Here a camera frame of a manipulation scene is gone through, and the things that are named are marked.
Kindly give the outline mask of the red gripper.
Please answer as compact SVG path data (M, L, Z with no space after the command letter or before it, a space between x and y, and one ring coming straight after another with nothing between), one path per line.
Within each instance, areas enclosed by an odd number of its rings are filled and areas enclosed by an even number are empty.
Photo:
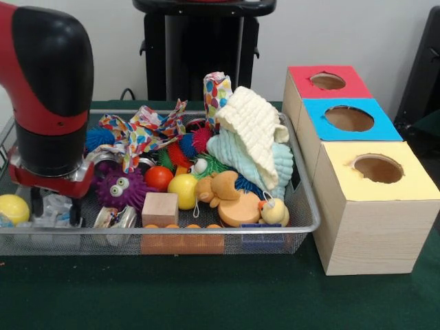
M19 153L9 155L9 174L11 180L22 186L37 187L30 189L32 214L41 217L44 212L43 197L39 188L72 198L69 209L69 223L73 227L82 226L81 206L83 198L94 178L94 163L84 160L74 172L61 177L44 177L31 173L22 165Z

